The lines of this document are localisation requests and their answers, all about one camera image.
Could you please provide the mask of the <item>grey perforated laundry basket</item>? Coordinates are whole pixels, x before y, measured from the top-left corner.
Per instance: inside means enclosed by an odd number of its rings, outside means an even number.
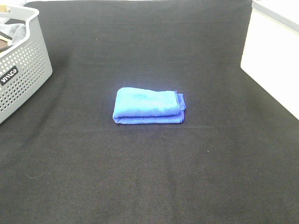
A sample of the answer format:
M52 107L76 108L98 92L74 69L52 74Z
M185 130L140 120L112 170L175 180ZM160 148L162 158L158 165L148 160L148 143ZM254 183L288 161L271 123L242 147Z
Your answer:
M1 5L2 18L25 22L25 37L0 54L0 120L22 106L52 74L39 24L39 10Z

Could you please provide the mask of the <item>blue microfiber towel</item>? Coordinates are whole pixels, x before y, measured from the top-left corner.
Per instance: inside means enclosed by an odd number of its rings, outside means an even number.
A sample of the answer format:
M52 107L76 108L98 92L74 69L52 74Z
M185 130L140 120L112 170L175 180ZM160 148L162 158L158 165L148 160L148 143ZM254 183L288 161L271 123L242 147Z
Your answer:
M177 91L123 87L117 91L113 120L117 124L179 124L185 119L185 101Z

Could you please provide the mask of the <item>white slotted storage box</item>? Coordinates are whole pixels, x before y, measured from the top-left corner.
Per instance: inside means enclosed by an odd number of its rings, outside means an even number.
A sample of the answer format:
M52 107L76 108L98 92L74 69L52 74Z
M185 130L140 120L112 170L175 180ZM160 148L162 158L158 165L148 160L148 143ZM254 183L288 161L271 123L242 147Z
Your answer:
M241 69L299 117L299 2L254 0Z

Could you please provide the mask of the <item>grey towel in basket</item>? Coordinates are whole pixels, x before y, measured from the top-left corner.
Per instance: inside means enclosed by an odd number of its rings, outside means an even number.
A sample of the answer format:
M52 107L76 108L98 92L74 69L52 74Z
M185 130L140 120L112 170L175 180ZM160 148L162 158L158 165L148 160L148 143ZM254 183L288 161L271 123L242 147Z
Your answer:
M8 46L14 45L26 36L26 26L22 23L0 24L0 40Z

